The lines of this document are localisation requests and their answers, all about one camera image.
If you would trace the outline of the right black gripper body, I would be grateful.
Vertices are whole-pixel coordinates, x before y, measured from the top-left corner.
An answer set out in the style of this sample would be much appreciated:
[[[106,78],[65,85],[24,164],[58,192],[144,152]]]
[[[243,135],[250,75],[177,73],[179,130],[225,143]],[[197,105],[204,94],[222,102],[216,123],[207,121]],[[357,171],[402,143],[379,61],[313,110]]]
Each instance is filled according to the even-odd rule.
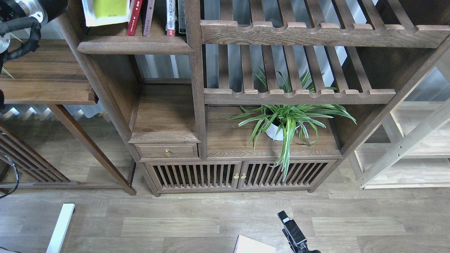
[[[321,251],[319,251],[319,250],[309,250],[307,246],[305,248],[301,248],[298,246],[292,246],[291,249],[295,253],[321,253]]]

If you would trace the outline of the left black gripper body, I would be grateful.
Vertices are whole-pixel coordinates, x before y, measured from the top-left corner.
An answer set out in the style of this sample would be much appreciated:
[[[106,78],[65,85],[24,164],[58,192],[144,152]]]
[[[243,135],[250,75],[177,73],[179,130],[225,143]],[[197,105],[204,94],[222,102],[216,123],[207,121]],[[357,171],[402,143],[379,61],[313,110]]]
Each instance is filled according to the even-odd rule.
[[[1,0],[1,21],[34,17],[45,25],[69,8],[68,0]]]

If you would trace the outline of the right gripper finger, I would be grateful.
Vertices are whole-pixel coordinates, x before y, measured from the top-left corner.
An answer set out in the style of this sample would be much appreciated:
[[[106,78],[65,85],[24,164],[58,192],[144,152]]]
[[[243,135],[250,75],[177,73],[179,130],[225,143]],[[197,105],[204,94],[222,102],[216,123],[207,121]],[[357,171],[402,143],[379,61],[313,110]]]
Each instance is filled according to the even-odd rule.
[[[305,248],[307,246],[307,239],[298,227],[297,223],[290,219],[285,211],[279,212],[277,216],[283,223],[282,232],[288,239],[290,248],[292,246]]]

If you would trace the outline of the white robot base bar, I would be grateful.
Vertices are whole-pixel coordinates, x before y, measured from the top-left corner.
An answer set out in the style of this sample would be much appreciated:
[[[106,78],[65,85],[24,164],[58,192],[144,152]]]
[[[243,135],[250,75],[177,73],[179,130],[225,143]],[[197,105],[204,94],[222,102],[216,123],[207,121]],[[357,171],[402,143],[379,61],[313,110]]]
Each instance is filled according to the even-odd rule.
[[[59,253],[61,251],[74,210],[74,203],[63,203],[46,253]]]

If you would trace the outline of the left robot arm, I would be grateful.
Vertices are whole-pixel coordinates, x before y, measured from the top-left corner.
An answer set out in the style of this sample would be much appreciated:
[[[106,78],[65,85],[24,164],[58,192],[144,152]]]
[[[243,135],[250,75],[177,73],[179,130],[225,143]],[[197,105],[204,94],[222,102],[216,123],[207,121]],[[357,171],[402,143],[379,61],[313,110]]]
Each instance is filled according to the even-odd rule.
[[[61,16],[67,0],[1,1],[1,67],[39,48],[41,29]]]

